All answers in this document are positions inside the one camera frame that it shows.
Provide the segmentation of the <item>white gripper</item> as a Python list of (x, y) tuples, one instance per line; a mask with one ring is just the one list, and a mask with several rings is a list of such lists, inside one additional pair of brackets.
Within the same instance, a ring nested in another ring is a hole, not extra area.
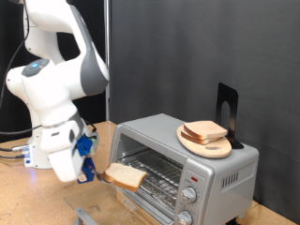
[(93, 154), (93, 134), (87, 125), (48, 129), (48, 159), (60, 181), (87, 181), (81, 175), (86, 158)]

